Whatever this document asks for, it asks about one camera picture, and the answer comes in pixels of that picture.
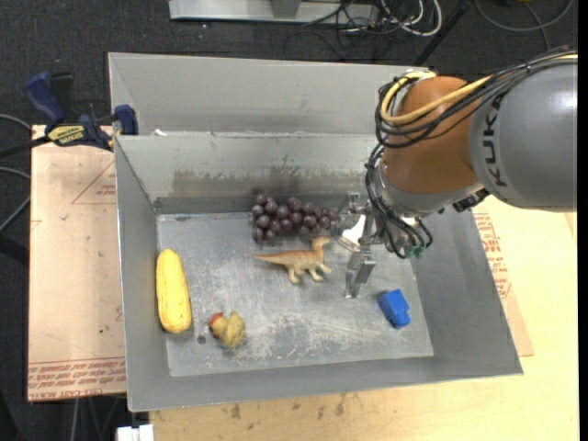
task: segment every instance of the gray metal tray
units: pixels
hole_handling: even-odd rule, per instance
[[[435,243],[418,259],[376,251],[378,264],[356,300],[343,297],[348,252],[337,242],[325,247],[334,272],[322,283],[304,277],[291,285],[283,269],[250,256],[258,249],[247,211],[257,192],[334,207],[362,191],[374,142],[351,134],[117,138],[132,411],[521,373],[468,212],[428,218]],[[180,335],[164,332],[156,311],[155,260],[166,246],[183,257],[194,310],[194,325]],[[375,302],[392,288],[412,308],[413,323],[400,331]],[[244,317],[247,334],[240,348],[222,350],[206,321],[231,310]]]
[[[172,248],[183,259],[194,316],[191,329],[165,338],[174,377],[433,355],[411,264],[385,249],[374,253],[379,265],[373,285],[346,300],[351,252],[336,239],[324,247],[324,263],[333,272],[322,282],[307,274],[293,285],[283,266],[252,255],[309,249],[308,240],[282,237],[260,249],[243,213],[163,215],[157,225],[158,248]],[[376,302],[392,288],[400,288],[411,306],[411,324],[401,330]],[[218,311],[233,310],[247,330],[236,348],[223,350],[207,322]]]

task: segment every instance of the cardboard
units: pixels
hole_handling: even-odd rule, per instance
[[[124,393],[114,155],[45,144],[31,172],[28,400]]]

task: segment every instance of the grape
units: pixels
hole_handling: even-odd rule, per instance
[[[275,233],[278,233],[279,231],[282,230],[281,226],[279,225],[279,220],[278,219],[272,219],[269,222],[269,230]]]
[[[264,208],[263,208],[263,206],[260,206],[259,204],[255,204],[251,208],[251,212],[253,212],[254,217],[259,217],[264,213]]]
[[[279,206],[276,210],[276,215],[280,219],[285,219],[290,213],[290,209],[286,205]]]
[[[294,224],[292,223],[292,221],[290,219],[282,219],[279,222],[279,225],[282,229],[282,232],[290,232],[294,227]]]
[[[315,211],[315,209],[314,209],[314,205],[312,203],[307,202],[302,205],[302,212],[304,214],[306,214],[306,215],[314,214],[314,211]]]
[[[277,203],[275,201],[267,201],[266,212],[269,214],[275,214],[277,211]]]
[[[263,216],[260,216],[259,218],[257,218],[257,227],[260,227],[262,229],[267,229],[268,225],[269,225],[269,216],[264,214]]]
[[[300,210],[300,208],[302,207],[302,203],[297,200],[296,198],[290,198],[289,200],[289,207],[290,210],[294,211],[294,212],[298,212]]]
[[[319,225],[323,229],[329,229],[331,227],[331,220],[327,216],[321,216],[319,219]]]
[[[292,212],[290,213],[290,220],[293,224],[298,225],[302,222],[302,214],[299,212]]]
[[[315,216],[304,216],[302,219],[302,224],[311,229],[316,225],[316,217]]]
[[[327,217],[331,220],[331,221],[336,221],[338,219],[338,214],[337,214],[337,209],[329,209],[329,211],[327,212]]]
[[[311,202],[303,203],[293,196],[278,202],[264,193],[257,195],[251,212],[256,241],[274,240],[278,235],[289,233],[318,235],[322,230],[329,230],[339,219],[336,209],[317,208]]]
[[[264,240],[264,230],[259,228],[259,227],[255,227],[254,228],[254,240],[261,242],[262,240]]]

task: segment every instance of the black floor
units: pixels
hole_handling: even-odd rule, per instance
[[[0,0],[0,113],[45,123],[27,101],[24,83],[34,74],[74,75],[72,107],[77,119],[93,106],[109,113],[106,54],[109,51],[217,55],[276,60],[411,65],[432,37],[408,33],[341,36],[332,28],[243,22],[172,22],[169,0]],[[438,0],[449,18],[464,0]],[[547,49],[577,45],[578,0],[478,0],[424,65],[467,79],[525,61]],[[511,30],[536,28],[534,30]],[[0,119],[0,151],[28,140],[27,130]],[[30,173],[30,155],[0,159],[0,167]],[[0,224],[29,194],[25,177],[0,168]],[[18,431],[23,439],[51,441],[112,439],[109,433],[133,423],[124,399],[109,397],[27,403],[24,396],[28,320],[28,209],[0,231],[0,441]]]

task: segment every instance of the toy dinosaur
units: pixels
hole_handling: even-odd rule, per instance
[[[284,266],[288,270],[288,277],[292,284],[300,283],[296,275],[303,275],[304,271],[308,271],[315,281],[322,281],[322,277],[316,271],[317,269],[321,269],[324,273],[332,271],[322,262],[322,247],[330,241],[328,237],[319,236],[312,240],[312,250],[287,250],[277,254],[254,254],[254,257]]]

